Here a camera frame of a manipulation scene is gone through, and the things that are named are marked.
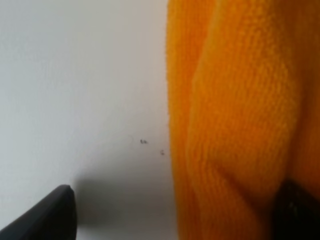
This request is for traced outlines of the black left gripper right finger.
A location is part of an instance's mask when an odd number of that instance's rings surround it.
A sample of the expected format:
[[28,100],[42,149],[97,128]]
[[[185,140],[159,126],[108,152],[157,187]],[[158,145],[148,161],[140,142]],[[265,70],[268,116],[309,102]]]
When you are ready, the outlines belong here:
[[273,240],[318,240],[320,202],[292,180],[281,185],[272,211]]

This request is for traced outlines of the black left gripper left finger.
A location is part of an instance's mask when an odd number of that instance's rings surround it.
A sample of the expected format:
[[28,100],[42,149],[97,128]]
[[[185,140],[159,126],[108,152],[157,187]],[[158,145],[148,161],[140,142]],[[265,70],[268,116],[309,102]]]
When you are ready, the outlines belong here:
[[0,231],[2,240],[75,240],[75,193],[60,185],[35,206]]

